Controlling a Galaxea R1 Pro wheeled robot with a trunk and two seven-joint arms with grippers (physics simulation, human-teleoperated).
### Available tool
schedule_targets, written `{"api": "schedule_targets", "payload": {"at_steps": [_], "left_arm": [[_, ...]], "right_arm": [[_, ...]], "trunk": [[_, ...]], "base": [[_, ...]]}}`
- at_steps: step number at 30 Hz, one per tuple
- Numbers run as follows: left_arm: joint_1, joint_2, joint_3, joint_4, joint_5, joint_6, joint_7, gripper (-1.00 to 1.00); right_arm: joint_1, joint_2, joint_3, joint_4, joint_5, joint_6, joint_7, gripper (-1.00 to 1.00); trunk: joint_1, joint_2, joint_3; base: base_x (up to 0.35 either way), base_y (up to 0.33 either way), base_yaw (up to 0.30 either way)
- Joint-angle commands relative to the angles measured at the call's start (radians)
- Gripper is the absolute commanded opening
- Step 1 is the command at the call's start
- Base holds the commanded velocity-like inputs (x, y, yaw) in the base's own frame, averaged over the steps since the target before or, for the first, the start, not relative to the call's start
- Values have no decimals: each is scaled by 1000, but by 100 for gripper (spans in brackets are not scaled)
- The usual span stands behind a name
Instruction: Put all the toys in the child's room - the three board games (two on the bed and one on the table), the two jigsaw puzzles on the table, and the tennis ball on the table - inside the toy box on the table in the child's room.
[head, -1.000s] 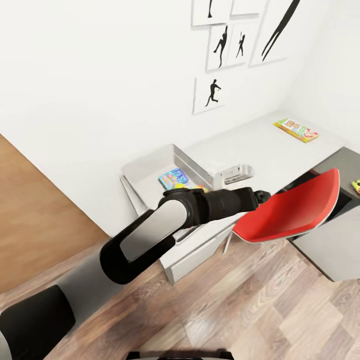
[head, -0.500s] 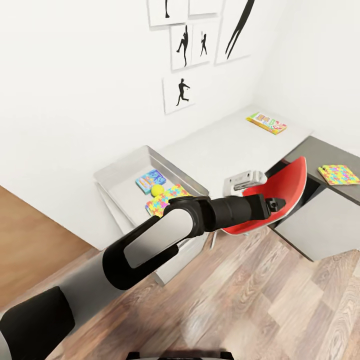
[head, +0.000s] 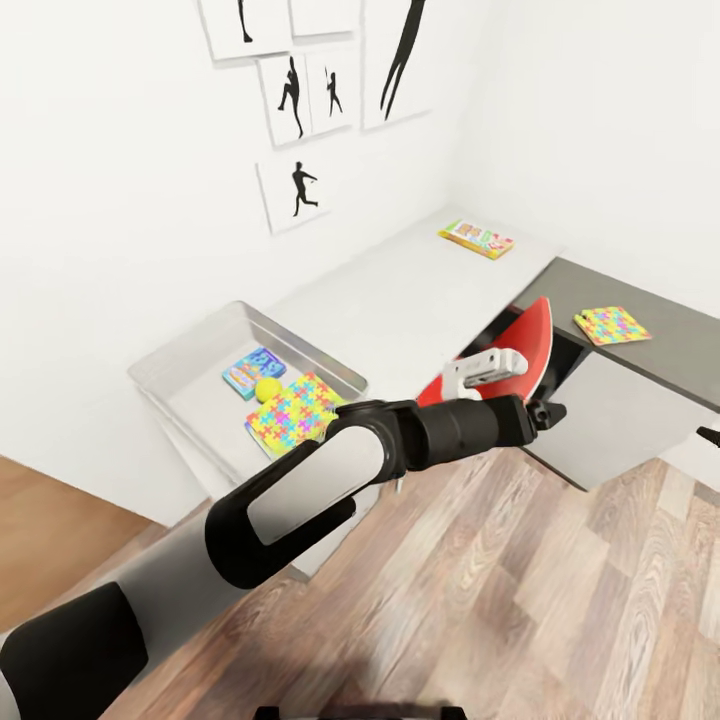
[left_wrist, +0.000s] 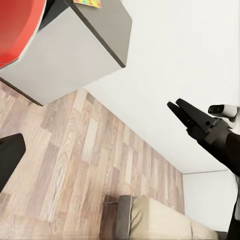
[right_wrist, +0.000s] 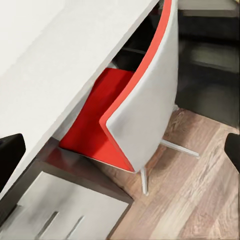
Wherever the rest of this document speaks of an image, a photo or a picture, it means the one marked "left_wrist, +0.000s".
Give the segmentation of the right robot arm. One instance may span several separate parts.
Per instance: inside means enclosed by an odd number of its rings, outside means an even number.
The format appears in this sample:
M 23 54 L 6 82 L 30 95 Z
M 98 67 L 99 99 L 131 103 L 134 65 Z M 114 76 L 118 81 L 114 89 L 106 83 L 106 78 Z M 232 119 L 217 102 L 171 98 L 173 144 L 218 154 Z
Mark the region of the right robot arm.
M 187 127 L 188 134 L 236 176 L 240 177 L 239 171 L 224 150 L 228 134 L 233 133 L 230 129 L 234 130 L 237 126 L 240 107 L 229 104 L 210 105 L 208 113 L 216 116 L 212 117 L 182 98 L 179 98 L 176 104 L 171 101 L 167 103 L 168 107 Z M 226 240 L 240 240 L 240 185 Z

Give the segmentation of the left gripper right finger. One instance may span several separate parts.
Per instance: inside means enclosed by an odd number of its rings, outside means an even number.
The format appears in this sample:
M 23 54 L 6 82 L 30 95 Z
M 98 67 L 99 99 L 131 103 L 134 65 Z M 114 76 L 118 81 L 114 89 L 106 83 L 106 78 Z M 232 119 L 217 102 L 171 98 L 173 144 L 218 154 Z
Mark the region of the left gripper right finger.
M 227 135 L 224 151 L 240 173 L 240 134 L 229 133 Z

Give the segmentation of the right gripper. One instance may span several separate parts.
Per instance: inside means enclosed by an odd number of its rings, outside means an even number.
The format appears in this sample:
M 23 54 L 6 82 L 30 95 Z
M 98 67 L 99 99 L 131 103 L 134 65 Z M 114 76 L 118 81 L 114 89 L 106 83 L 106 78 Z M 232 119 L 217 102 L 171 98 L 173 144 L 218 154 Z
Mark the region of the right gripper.
M 228 128 L 229 124 L 222 118 L 210 116 L 182 98 L 176 104 L 171 101 L 167 103 L 187 127 L 188 134 L 222 164 L 232 162 L 224 150 L 228 134 L 233 133 Z

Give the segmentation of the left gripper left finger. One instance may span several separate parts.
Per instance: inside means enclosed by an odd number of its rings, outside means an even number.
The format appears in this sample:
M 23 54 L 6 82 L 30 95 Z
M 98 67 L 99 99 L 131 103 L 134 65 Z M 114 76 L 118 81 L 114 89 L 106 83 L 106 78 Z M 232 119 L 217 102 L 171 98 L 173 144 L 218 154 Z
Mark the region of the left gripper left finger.
M 25 140 L 21 133 L 0 138 L 0 193 L 25 152 Z

